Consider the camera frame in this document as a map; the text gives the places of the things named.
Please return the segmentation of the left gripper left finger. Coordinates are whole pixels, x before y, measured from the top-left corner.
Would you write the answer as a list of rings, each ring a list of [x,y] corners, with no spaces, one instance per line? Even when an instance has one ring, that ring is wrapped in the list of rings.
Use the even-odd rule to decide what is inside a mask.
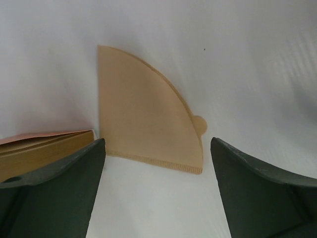
[[[2,238],[86,237],[106,159],[97,139],[57,162],[0,184]]]

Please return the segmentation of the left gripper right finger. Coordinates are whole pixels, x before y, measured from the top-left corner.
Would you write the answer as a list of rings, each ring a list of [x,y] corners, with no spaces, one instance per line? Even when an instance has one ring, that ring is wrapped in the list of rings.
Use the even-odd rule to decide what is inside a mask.
[[[211,140],[211,157],[233,238],[315,238],[317,180]]]

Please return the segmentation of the brown paper coffee filter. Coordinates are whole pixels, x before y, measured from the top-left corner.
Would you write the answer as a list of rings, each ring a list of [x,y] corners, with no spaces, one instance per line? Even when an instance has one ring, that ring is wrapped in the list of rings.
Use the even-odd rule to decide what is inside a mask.
[[[99,127],[110,156],[201,174],[207,122],[144,60],[98,46]]]

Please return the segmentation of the orange coffee filter box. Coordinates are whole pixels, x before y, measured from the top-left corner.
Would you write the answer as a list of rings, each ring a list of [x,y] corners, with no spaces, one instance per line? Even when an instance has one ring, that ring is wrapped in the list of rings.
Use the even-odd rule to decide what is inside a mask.
[[[80,130],[80,131],[65,131],[65,132],[47,132],[47,133],[29,133],[20,134],[0,140],[0,151],[12,151],[14,149],[27,148],[33,145],[43,144],[44,142],[52,141],[54,139],[64,138],[75,135],[88,135],[92,140],[95,139],[94,130]]]

